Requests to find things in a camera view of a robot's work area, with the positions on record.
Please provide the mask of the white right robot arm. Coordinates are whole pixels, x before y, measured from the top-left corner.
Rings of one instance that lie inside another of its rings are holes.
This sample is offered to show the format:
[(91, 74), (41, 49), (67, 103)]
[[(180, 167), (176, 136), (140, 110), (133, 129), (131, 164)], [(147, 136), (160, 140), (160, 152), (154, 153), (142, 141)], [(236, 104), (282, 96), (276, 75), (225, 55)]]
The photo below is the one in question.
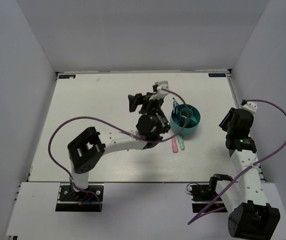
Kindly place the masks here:
[[(278, 208), (271, 207), (262, 189), (257, 162), (257, 148), (249, 136), (254, 122), (250, 109), (231, 108), (220, 123), (227, 133), (226, 148), (237, 176), (214, 174), (209, 195), (221, 199), (229, 213), (230, 236), (246, 240), (270, 240), (280, 221)], [(228, 186), (232, 180), (237, 184)]]

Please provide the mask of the green black highlighter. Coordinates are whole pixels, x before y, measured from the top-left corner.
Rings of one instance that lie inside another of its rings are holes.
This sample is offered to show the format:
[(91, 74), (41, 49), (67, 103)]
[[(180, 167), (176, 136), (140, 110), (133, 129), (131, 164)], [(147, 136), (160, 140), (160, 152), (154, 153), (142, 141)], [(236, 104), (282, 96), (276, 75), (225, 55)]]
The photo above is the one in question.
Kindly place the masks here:
[(184, 117), (181, 117), (181, 120), (180, 120), (181, 127), (184, 126), (185, 121), (186, 121), (186, 119)]

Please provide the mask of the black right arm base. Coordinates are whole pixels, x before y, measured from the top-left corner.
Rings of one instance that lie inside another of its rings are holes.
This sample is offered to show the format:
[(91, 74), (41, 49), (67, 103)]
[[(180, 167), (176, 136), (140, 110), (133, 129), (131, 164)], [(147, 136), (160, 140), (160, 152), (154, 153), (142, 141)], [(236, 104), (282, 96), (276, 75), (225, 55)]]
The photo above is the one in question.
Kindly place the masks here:
[(198, 213), (217, 196), (215, 188), (218, 181), (231, 182), (232, 180), (233, 178), (229, 175), (214, 174), (212, 177), (210, 177), (208, 183), (189, 183), (186, 186), (186, 191), (192, 197), (193, 213)]

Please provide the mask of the pink eraser pen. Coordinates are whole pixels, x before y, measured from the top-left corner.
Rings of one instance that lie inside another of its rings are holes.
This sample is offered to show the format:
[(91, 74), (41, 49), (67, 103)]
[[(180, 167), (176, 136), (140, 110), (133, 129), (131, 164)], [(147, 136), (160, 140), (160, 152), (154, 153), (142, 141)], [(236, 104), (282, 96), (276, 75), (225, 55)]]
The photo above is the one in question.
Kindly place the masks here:
[(175, 137), (171, 138), (171, 147), (173, 153), (178, 153), (179, 149)]

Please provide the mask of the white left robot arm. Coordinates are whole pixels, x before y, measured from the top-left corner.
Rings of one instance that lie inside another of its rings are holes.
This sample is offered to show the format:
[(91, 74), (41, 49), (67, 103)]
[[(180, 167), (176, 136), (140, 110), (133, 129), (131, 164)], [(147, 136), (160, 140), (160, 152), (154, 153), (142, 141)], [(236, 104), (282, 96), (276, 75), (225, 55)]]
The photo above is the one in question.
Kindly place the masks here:
[(87, 197), (89, 172), (102, 156), (124, 150), (151, 149), (163, 139), (162, 135), (170, 130), (170, 124), (161, 109), (168, 94), (160, 90), (145, 95), (128, 95), (131, 113), (139, 105), (142, 106), (136, 130), (130, 131), (129, 135), (120, 131), (103, 135), (96, 128), (88, 127), (67, 145), (72, 166), (73, 196), (79, 200)]

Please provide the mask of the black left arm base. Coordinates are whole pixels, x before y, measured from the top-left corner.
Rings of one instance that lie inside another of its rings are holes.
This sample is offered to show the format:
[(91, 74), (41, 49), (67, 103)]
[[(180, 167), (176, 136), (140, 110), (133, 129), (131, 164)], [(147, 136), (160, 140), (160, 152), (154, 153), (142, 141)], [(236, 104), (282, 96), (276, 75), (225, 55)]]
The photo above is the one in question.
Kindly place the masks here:
[(75, 191), (70, 184), (61, 184), (56, 201), (56, 212), (98, 213), (103, 206), (103, 184), (89, 185), (88, 190), (94, 192), (98, 198), (86, 192)]

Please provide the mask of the mint green eraser pen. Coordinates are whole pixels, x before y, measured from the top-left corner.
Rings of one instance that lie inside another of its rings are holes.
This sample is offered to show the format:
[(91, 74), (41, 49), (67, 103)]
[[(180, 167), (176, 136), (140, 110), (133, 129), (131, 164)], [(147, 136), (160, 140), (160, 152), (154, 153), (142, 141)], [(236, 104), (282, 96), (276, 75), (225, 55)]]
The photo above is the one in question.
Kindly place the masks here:
[(183, 140), (181, 135), (177, 136), (177, 141), (178, 141), (180, 150), (184, 151), (185, 150), (185, 144), (184, 144), (184, 140)]

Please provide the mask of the blue ballpoint pen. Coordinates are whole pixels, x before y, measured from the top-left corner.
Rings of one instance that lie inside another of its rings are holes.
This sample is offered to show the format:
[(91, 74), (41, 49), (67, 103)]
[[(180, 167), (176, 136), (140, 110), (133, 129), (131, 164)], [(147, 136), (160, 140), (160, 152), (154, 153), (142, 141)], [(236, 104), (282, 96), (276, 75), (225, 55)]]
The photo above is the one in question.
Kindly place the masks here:
[(172, 111), (172, 114), (173, 114), (173, 116), (172, 116), (172, 118), (175, 118), (175, 98), (173, 97), (172, 98), (173, 99), (173, 111)]

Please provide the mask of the dark blue gel pen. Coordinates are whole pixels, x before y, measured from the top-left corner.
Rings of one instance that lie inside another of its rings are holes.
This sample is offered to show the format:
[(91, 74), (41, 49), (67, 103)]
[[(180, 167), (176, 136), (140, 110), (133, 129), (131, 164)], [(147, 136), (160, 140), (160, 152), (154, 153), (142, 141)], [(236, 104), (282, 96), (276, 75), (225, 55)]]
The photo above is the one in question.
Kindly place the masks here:
[(178, 103), (175, 103), (175, 118), (178, 118)]

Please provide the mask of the green cap slim pen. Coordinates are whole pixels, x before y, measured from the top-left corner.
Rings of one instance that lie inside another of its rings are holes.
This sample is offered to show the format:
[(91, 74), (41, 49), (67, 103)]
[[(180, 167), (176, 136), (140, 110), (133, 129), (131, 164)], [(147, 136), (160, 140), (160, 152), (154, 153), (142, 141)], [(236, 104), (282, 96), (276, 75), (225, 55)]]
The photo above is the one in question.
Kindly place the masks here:
[(176, 118), (179, 119), (179, 104), (177, 101), (175, 102), (175, 114), (176, 114)]

